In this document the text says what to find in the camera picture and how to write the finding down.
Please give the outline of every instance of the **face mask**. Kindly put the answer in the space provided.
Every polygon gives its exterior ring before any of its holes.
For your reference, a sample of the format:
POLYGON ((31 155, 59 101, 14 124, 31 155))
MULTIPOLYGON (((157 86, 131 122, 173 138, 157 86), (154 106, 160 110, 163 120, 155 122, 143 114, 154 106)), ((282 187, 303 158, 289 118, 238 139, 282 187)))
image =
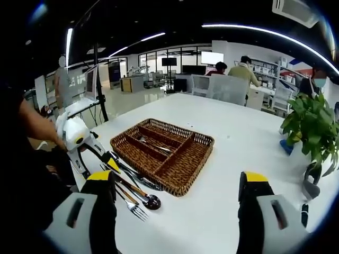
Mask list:
POLYGON ((314 79, 314 84, 316 85, 316 87, 322 88, 325 86, 326 83, 326 79, 324 78, 315 78, 314 79))

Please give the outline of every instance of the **computer monitor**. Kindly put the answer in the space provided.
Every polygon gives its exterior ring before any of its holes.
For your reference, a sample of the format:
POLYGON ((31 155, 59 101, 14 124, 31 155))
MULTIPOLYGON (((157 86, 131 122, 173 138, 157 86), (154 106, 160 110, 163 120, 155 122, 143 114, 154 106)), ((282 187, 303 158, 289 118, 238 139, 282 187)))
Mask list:
POLYGON ((224 61, 223 53, 215 53, 215 52, 201 52, 201 63, 206 65, 215 65, 218 62, 224 61))
POLYGON ((162 66, 176 66, 176 58, 162 58, 162 66))
POLYGON ((205 75, 206 66, 199 65, 183 65, 182 66, 183 74, 196 74, 196 75, 205 75))
POLYGON ((86 97, 96 101, 96 75, 97 66, 92 67, 86 72, 86 97))

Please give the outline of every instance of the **blue object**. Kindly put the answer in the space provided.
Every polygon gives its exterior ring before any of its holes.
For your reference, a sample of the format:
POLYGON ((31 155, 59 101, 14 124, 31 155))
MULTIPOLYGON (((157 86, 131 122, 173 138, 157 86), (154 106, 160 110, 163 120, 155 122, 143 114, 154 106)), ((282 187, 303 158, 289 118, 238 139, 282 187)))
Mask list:
POLYGON ((286 139, 280 140, 279 143, 280 143, 281 147, 285 150, 285 152, 286 152, 288 155, 291 155, 294 146, 289 146, 289 145, 287 145, 286 139))

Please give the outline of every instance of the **wicker cutlery tray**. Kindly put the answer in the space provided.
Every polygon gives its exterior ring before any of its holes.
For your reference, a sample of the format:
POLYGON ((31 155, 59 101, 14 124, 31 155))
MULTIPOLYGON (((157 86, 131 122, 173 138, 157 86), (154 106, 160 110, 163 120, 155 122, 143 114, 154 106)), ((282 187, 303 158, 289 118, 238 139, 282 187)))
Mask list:
POLYGON ((212 152, 214 139, 156 119, 146 119, 111 139, 129 166, 174 196, 185 195, 212 152), (144 137, 146 143, 139 141, 144 137), (158 149, 171 150, 170 154, 158 149))

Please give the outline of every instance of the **white chair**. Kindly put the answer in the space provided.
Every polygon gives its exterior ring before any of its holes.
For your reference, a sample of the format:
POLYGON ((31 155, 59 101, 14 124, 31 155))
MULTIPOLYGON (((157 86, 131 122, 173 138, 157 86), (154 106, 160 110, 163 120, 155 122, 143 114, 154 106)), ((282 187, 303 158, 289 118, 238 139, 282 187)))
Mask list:
POLYGON ((248 81, 246 80, 212 74, 207 97, 244 106, 247 90, 248 81))
POLYGON ((296 93, 293 90, 278 85, 272 100, 272 108, 288 114, 290 111, 290 104, 287 101, 293 98, 295 94, 296 93))
POLYGON ((192 95, 207 97, 210 87, 210 77, 203 75, 191 75, 192 77, 192 95))

